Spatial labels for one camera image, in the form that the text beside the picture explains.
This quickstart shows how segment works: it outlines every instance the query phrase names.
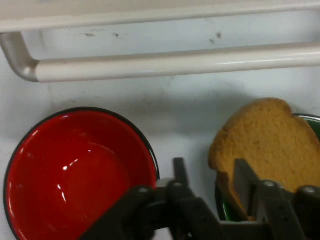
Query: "white countertop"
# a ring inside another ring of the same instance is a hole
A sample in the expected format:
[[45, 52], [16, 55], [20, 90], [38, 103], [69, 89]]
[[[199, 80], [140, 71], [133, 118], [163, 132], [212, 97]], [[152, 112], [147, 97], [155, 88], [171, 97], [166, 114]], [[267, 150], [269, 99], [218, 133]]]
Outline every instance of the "white countertop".
[[[286, 12], [25, 32], [35, 57], [59, 58], [317, 41], [320, 13]], [[16, 76], [0, 51], [0, 175], [22, 137], [60, 110], [90, 106], [117, 112], [150, 141], [162, 178], [184, 157], [190, 186], [215, 208], [207, 165], [217, 131], [242, 105], [282, 98], [295, 112], [320, 115], [320, 68], [287, 68], [90, 82], [32, 83]], [[165, 238], [163, 232], [159, 239]], [[0, 239], [13, 240], [4, 208]]]

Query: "toast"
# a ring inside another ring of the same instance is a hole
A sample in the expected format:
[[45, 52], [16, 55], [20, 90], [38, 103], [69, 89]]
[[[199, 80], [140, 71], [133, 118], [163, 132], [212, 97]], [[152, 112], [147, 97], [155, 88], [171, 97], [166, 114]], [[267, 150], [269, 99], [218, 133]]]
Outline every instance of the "toast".
[[320, 186], [320, 142], [281, 99], [259, 99], [241, 108], [210, 147], [208, 162], [217, 170], [219, 189], [248, 218], [234, 189], [235, 159], [245, 159], [260, 179], [276, 181], [290, 192], [304, 185]]

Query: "red bowl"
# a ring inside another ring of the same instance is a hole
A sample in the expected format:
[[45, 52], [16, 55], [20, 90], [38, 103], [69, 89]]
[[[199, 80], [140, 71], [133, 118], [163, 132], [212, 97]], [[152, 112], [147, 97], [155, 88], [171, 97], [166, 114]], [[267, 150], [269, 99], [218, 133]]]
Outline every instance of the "red bowl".
[[127, 119], [82, 107], [36, 125], [16, 148], [4, 208], [20, 240], [75, 240], [129, 188], [155, 187], [159, 171], [145, 136]]

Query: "bread slice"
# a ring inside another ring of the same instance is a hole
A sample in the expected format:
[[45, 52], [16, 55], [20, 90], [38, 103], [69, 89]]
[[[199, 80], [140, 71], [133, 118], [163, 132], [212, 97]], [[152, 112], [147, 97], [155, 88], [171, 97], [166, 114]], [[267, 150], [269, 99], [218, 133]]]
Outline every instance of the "bread slice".
[[264, 98], [244, 106], [210, 148], [209, 166], [218, 171], [219, 189], [246, 216], [234, 189], [234, 165], [239, 158], [246, 159], [260, 179], [276, 181], [290, 192], [304, 185], [320, 186], [320, 142], [284, 100]]

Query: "green bowl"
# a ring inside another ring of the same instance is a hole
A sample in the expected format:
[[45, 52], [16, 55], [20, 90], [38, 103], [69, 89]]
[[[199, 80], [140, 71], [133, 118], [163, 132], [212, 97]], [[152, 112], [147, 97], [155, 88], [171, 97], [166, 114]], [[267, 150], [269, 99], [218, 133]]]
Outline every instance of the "green bowl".
[[[320, 140], [320, 117], [308, 114], [295, 114], [301, 118], [304, 118], [310, 127], [315, 132], [316, 136]], [[241, 222], [245, 221], [237, 211], [224, 199], [222, 193], [220, 192], [218, 186], [215, 186], [215, 201], [221, 221], [232, 221], [232, 222]]]

